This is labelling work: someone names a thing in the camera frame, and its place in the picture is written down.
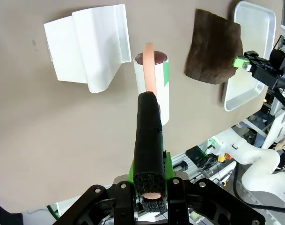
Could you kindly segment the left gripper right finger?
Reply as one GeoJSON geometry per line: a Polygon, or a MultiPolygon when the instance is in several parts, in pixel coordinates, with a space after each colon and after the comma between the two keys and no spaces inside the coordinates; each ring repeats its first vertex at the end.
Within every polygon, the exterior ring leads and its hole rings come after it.
{"type": "Polygon", "coordinates": [[[190,225],[189,209],[214,225],[264,225],[265,217],[209,179],[192,183],[176,175],[171,155],[164,152],[168,225],[190,225]]]}

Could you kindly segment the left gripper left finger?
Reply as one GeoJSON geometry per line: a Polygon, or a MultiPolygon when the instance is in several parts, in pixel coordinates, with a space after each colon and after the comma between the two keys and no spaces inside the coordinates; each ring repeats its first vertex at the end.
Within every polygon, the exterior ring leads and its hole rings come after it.
{"type": "Polygon", "coordinates": [[[134,225],[136,193],[132,179],[133,165],[129,174],[117,177],[115,184],[106,189],[92,185],[54,223],[56,225],[100,225],[113,216],[115,225],[134,225]]]}

